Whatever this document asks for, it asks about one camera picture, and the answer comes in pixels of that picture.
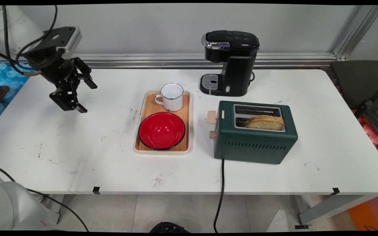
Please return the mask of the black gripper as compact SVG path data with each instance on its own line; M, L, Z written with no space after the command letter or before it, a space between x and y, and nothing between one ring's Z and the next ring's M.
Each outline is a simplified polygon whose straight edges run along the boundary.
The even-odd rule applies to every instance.
M28 63L33 69L40 70L42 76L57 87L49 94L49 98L62 110L86 113L88 110L79 103L76 89L79 80L83 80L91 89L98 88L93 82L92 70L80 58L64 59L63 52L64 49L56 47L32 49L28 51Z

